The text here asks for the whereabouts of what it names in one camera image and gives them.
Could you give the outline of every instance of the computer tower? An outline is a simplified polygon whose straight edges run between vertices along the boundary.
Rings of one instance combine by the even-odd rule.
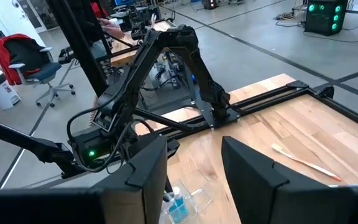
[[[333,35],[341,31],[345,18],[347,0],[309,1],[305,32]]]
[[[204,9],[211,10],[218,7],[216,0],[201,0],[201,2],[203,3]]]

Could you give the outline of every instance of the black bracket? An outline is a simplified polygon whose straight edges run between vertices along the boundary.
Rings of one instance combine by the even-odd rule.
[[[333,86],[327,86],[326,88],[323,88],[322,90],[315,93],[319,97],[328,97],[330,99],[334,98],[334,92],[335,89]]]
[[[309,87],[308,84],[304,83],[303,81],[299,81],[299,80],[288,83],[288,84],[286,84],[286,86],[293,87],[293,88],[308,88]]]

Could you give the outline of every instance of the red jacket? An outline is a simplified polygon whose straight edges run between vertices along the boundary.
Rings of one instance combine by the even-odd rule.
[[[11,64],[11,54],[4,46],[7,40],[13,38],[23,38],[23,39],[31,39],[31,38],[24,34],[13,34],[7,37],[0,38],[0,65],[3,72],[5,73],[6,80],[10,85],[20,85],[22,82],[19,78],[19,74],[17,73],[16,69],[9,68],[9,65]]]
[[[99,10],[98,4],[96,2],[94,2],[94,3],[91,3],[91,6],[92,6],[92,10],[93,10],[95,16],[97,18],[103,18],[102,17],[102,12]],[[102,9],[102,10],[103,10],[104,16],[108,16],[106,10],[104,10],[104,9]]]

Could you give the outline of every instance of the black metal frame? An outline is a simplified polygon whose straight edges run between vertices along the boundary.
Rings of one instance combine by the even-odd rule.
[[[224,126],[231,122],[237,121],[243,116],[256,113],[258,111],[264,110],[271,106],[279,105],[280,103],[298,98],[303,95],[312,96],[314,99],[322,102],[323,104],[329,106],[330,108],[337,111],[338,113],[341,113],[347,118],[358,123],[357,112],[333,100],[333,96],[334,96],[333,86],[328,86],[322,89],[321,91],[316,91],[301,81],[294,81],[280,88],[266,91],[265,93],[232,104],[231,107],[240,108],[241,113],[235,112],[231,108],[228,108],[227,110],[228,110],[229,117],[227,117],[227,119],[225,119],[225,121],[223,122],[214,120],[212,118],[212,115],[209,113],[210,109],[208,110],[207,108],[201,110],[201,115],[182,122],[176,122],[168,118],[164,118],[163,116],[159,116],[138,108],[136,109],[134,114],[143,117],[145,119],[149,119],[151,121],[155,121],[160,124],[166,125],[167,126],[166,128],[162,128],[156,131],[160,135],[166,136],[168,141],[171,141],[171,140],[178,140],[207,129],[213,130],[214,128],[219,128],[220,126]],[[117,155],[115,157],[114,163],[120,160],[121,158],[119,157],[119,155]],[[40,182],[26,187],[35,187],[36,185],[39,184],[40,185],[36,187],[41,187],[41,188],[53,187],[59,184],[63,184],[67,181],[73,180],[75,178],[82,177],[85,174],[87,174],[87,172],[78,174],[68,179],[61,179],[60,176],[56,176],[56,178],[58,178],[57,180],[48,182],[47,184],[41,185]]]

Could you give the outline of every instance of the toothbrush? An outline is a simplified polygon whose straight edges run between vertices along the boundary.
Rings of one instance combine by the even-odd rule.
[[[340,177],[338,177],[337,175],[333,174],[332,172],[330,172],[330,171],[328,171],[326,169],[323,169],[320,166],[314,165],[314,164],[312,164],[310,162],[303,161],[303,160],[301,160],[301,159],[299,159],[299,158],[297,158],[297,157],[295,157],[295,156],[293,156],[293,155],[291,155],[289,153],[284,152],[283,148],[281,146],[279,146],[278,144],[273,143],[272,148],[273,148],[274,151],[276,151],[278,153],[281,153],[284,156],[287,156],[288,158],[293,159],[294,161],[300,162],[300,163],[302,163],[302,164],[304,164],[306,166],[309,166],[309,167],[311,167],[311,168],[313,168],[315,170],[318,170],[318,171],[320,171],[320,172],[322,172],[322,173],[334,178],[337,181],[342,181],[342,179]]]

